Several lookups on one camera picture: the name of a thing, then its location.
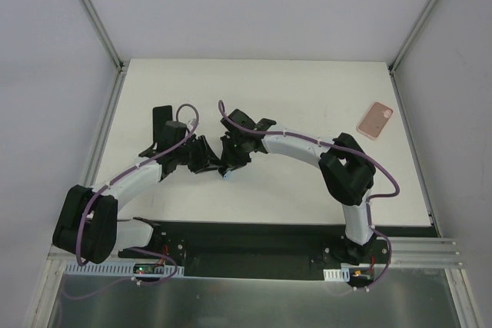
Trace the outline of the black screen smartphone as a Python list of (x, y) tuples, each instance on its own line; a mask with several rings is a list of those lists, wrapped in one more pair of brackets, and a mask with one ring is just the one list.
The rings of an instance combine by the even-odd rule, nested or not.
[(172, 106), (163, 105), (152, 108), (152, 138), (154, 143), (158, 143), (159, 135), (167, 121), (173, 118)]

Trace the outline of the pink phone case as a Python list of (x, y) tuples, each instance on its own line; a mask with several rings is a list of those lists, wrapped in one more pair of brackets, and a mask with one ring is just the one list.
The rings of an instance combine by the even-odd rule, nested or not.
[(394, 110), (380, 102), (374, 102), (357, 125), (357, 132), (375, 141), (379, 138)]

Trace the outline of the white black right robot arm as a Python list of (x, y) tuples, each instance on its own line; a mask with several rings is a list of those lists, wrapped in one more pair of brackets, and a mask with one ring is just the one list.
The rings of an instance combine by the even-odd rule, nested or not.
[(239, 109), (223, 114), (221, 124), (226, 128), (221, 138), (223, 172), (244, 167), (252, 152), (279, 154), (316, 167), (344, 213), (344, 238), (330, 247), (332, 257), (358, 265), (372, 255), (375, 234), (366, 200), (374, 185), (375, 166), (352, 136), (342, 133), (324, 146), (320, 139), (290, 131), (274, 120), (254, 122)]

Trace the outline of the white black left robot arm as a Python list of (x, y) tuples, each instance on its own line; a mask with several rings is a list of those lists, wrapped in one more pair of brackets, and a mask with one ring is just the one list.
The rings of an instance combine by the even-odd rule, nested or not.
[(118, 212), (127, 203), (179, 166), (195, 174), (221, 166), (205, 136), (191, 133), (184, 123), (154, 123), (152, 134), (151, 146), (121, 174), (103, 184), (70, 188), (53, 233), (54, 246), (77, 256), (82, 265), (102, 263), (117, 245), (122, 231)]

